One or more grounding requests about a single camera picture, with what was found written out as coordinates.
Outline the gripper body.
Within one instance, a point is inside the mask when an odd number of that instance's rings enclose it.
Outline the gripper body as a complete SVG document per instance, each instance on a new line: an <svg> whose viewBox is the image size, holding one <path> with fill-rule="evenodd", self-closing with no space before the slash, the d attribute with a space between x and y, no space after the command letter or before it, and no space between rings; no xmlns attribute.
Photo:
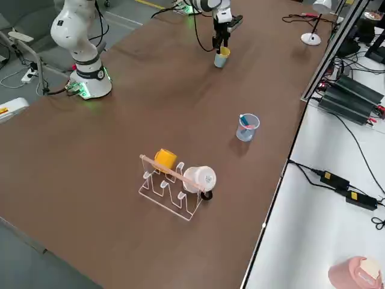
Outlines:
<svg viewBox="0 0 385 289"><path fill-rule="evenodd" d="M218 21L214 21L214 31L216 34L225 34L230 33L230 24L231 22L223 22L219 23Z"/></svg>

